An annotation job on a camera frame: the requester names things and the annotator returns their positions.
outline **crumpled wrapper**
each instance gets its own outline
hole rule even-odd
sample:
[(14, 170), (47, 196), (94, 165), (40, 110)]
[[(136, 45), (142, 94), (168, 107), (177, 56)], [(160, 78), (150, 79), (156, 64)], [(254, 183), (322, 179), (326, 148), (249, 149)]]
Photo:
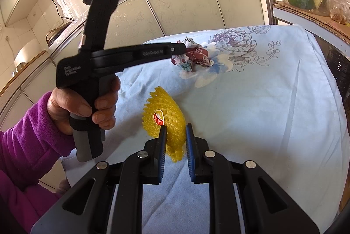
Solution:
[(174, 65), (180, 66), (187, 72), (192, 72), (193, 63), (203, 67), (210, 67), (214, 64), (209, 59), (209, 52), (203, 46), (194, 42), (192, 38), (186, 37), (184, 41), (179, 40), (177, 43), (181, 42), (187, 47), (186, 53), (173, 56), (171, 61)]

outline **fingernail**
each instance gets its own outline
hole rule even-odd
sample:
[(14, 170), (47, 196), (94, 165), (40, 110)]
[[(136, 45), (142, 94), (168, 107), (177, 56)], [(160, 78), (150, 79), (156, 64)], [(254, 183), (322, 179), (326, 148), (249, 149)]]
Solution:
[(78, 107), (78, 113), (81, 115), (81, 116), (84, 116), (84, 117), (88, 117), (91, 115), (92, 113), (92, 109), (85, 105), (85, 104), (81, 104), (79, 107)]
[(98, 114), (96, 116), (96, 120), (97, 122), (101, 122), (102, 120), (104, 120), (106, 118), (106, 116), (104, 114)]
[(108, 105), (108, 102), (106, 100), (98, 100), (97, 101), (97, 108), (104, 109)]

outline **purple fleece jacket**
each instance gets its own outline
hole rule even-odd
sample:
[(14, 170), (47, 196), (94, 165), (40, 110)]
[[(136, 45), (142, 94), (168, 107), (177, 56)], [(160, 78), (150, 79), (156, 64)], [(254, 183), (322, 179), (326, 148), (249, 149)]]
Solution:
[(61, 133), (47, 112), (50, 95), (46, 93), (13, 128), (0, 131), (0, 195), (28, 233), (60, 197), (38, 180), (75, 147), (73, 136)]

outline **gray handle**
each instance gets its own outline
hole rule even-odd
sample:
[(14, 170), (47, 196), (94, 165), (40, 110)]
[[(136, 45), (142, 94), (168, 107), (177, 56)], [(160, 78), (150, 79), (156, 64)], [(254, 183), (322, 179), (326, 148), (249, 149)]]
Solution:
[[(111, 82), (114, 78), (115, 75), (111, 74), (101, 78), (88, 79), (73, 89), (83, 96), (95, 112), (94, 102), (96, 98), (111, 90)], [(101, 155), (103, 152), (102, 141), (106, 139), (105, 131), (93, 123), (91, 117), (81, 117), (71, 113), (69, 122), (73, 129), (78, 161), (87, 162)]]

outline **fruit label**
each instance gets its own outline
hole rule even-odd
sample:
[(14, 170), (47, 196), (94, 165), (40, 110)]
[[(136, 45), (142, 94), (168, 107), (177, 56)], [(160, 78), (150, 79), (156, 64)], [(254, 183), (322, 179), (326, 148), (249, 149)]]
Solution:
[(164, 125), (164, 115), (161, 110), (156, 110), (153, 114), (153, 119), (157, 125)]

